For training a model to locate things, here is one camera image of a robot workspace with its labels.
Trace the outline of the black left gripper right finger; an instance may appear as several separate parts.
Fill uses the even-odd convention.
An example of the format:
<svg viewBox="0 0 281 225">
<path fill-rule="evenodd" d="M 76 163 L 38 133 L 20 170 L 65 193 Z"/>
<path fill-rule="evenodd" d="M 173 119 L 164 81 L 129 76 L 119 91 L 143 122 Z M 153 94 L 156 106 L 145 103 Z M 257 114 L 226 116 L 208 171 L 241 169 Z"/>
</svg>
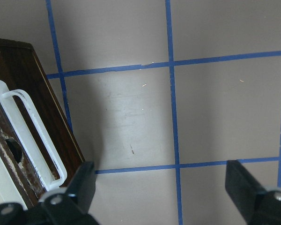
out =
<svg viewBox="0 0 281 225">
<path fill-rule="evenodd" d="M 252 219 L 267 190 L 237 160 L 226 164 L 225 189 L 243 219 Z"/>
</svg>

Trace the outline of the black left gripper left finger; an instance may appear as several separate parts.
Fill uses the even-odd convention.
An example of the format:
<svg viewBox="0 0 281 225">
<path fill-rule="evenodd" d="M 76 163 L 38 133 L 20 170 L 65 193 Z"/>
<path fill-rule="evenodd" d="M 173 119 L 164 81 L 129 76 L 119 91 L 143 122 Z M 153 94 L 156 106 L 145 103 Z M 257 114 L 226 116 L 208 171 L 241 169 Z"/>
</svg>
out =
<svg viewBox="0 0 281 225">
<path fill-rule="evenodd" d="M 65 194 L 80 208 L 88 213 L 96 191 L 94 162 L 83 162 L 69 183 Z"/>
</svg>

